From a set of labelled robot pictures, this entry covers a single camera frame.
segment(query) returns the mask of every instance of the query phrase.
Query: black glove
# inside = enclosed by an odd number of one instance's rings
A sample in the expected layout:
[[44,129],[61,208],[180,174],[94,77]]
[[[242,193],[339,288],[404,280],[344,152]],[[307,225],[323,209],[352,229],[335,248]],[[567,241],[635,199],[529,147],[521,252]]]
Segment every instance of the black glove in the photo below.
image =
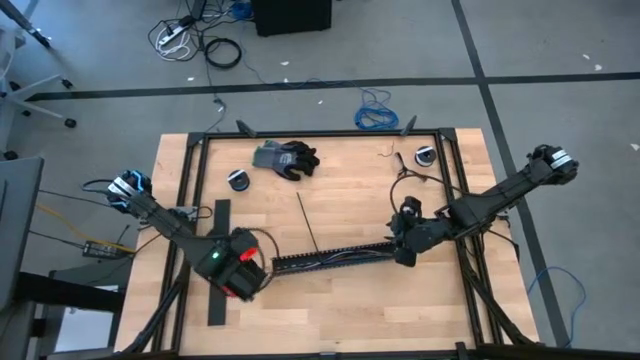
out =
[[300,175],[293,170],[312,176],[313,169],[320,165],[320,159],[315,157],[315,153],[316,149],[309,148],[302,141],[279,144],[267,140],[253,154],[253,166],[270,168],[287,180],[300,181]]

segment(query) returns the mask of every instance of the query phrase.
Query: round puck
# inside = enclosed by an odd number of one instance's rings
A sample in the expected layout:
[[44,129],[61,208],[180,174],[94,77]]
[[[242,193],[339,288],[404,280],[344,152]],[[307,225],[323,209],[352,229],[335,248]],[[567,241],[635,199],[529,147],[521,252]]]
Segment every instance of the round puck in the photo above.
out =
[[436,158],[436,151],[431,146],[423,146],[415,154],[416,163],[422,167],[431,166]]
[[249,175],[244,170],[234,170],[227,177],[231,188],[235,191],[245,191],[249,188]]

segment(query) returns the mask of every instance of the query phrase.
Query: white cable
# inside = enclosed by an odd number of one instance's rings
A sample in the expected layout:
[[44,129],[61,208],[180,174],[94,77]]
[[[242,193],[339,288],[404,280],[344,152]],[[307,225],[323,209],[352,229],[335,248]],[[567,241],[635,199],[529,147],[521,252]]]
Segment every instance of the white cable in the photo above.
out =
[[[158,36],[156,37],[156,43],[155,43],[156,54],[158,54],[158,56],[165,61],[176,61],[176,60],[184,59],[187,56],[189,56],[189,54],[191,53],[191,48],[187,45],[191,41],[191,34],[189,34],[187,30],[185,30],[182,33],[182,36],[180,38],[180,43],[170,49],[165,50],[163,49],[162,45],[160,45],[160,39],[164,38],[163,34],[166,34],[166,32],[167,32],[167,29],[164,28],[160,30],[160,32],[158,33]],[[186,49],[186,52],[184,54],[178,56],[177,58],[168,57],[168,55],[175,54],[182,49]]]

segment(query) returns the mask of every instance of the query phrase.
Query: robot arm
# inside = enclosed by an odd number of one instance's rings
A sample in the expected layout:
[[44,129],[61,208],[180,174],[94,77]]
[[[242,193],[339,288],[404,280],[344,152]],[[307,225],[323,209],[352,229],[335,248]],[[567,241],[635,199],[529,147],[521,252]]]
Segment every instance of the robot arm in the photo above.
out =
[[391,219],[396,262],[415,266],[416,255],[444,240],[456,240],[489,229],[498,213],[516,205],[525,194],[540,185],[564,185],[578,173],[578,162],[562,148],[540,145],[528,155],[529,163],[482,194],[462,196],[422,218],[421,203],[408,196]]
[[145,220],[184,252],[194,271],[231,296],[253,300],[266,273],[251,258],[258,240],[247,230],[230,236],[196,236],[185,217],[160,206],[151,196],[149,178],[126,171],[108,187],[109,203],[123,213]]

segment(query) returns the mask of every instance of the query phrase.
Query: black round object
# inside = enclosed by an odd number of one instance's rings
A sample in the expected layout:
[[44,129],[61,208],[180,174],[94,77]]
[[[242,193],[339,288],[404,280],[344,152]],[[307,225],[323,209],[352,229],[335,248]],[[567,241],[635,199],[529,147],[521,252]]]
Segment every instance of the black round object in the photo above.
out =
[[5,152],[3,155],[6,160],[15,160],[18,158],[18,153],[11,150]]
[[73,84],[71,83],[71,81],[67,79],[62,79],[62,85],[67,89],[71,89],[73,87]]
[[64,121],[64,126],[68,127],[69,129],[73,129],[74,127],[76,127],[76,125],[78,125],[78,122],[73,119],[67,119]]
[[247,172],[244,170],[234,170],[227,177],[227,181],[235,191],[245,191],[249,188],[249,184],[251,184],[249,175],[247,175]]
[[431,146],[422,146],[414,156],[416,163],[422,167],[431,166],[436,161],[436,151]]
[[[225,44],[229,44],[231,46],[233,46],[234,48],[236,48],[236,50],[238,50],[238,56],[229,63],[219,63],[219,62],[215,62],[213,61],[209,55],[214,52],[219,46],[220,44],[225,43]],[[205,46],[204,48],[204,57],[205,59],[207,59],[207,62],[209,64],[211,64],[211,66],[220,68],[220,69],[231,69],[232,67],[238,65],[238,63],[240,62],[240,59],[242,58],[242,49],[240,48],[240,45],[238,45],[237,42],[231,40],[231,39],[226,39],[226,38],[217,38],[217,39],[213,39],[211,41],[209,41],[209,43],[207,43],[207,46]]]

